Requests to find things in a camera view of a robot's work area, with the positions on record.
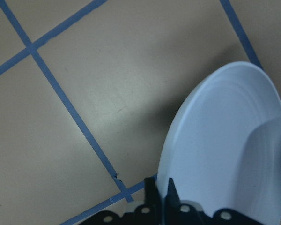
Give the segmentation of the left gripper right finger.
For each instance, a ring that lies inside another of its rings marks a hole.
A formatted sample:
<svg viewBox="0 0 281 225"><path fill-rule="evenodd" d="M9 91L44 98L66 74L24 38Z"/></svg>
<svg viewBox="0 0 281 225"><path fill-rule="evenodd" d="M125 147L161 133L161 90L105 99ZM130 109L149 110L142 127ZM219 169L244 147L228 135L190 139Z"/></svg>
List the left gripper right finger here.
<svg viewBox="0 0 281 225"><path fill-rule="evenodd" d="M165 209L166 211L177 210L180 206L180 199L174 184L174 180L169 178L168 190L165 197Z"/></svg>

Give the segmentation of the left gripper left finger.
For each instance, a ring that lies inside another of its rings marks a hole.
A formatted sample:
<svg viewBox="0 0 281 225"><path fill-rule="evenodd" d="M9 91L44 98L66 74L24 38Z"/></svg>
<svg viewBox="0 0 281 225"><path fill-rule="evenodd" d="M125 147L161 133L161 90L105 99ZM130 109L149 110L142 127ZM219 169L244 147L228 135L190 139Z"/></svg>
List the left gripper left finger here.
<svg viewBox="0 0 281 225"><path fill-rule="evenodd" d="M161 210L161 198L155 183L155 179L152 177L144 179L144 203L154 207L157 211Z"/></svg>

